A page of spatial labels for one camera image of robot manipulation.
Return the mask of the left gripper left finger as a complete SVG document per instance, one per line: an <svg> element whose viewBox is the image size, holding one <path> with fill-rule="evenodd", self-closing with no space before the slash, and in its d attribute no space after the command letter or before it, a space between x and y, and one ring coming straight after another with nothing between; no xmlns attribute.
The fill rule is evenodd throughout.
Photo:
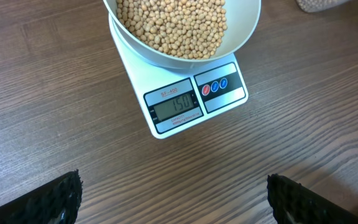
<svg viewBox="0 0 358 224"><path fill-rule="evenodd" d="M74 224L81 206L83 182L73 170L0 206L0 224Z"/></svg>

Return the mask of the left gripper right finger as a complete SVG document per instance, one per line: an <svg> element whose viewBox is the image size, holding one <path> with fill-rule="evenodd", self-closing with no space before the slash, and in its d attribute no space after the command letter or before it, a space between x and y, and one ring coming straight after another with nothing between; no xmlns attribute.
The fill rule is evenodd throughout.
<svg viewBox="0 0 358 224"><path fill-rule="evenodd" d="M267 192L277 223L358 223L357 216L283 175L267 177Z"/></svg>

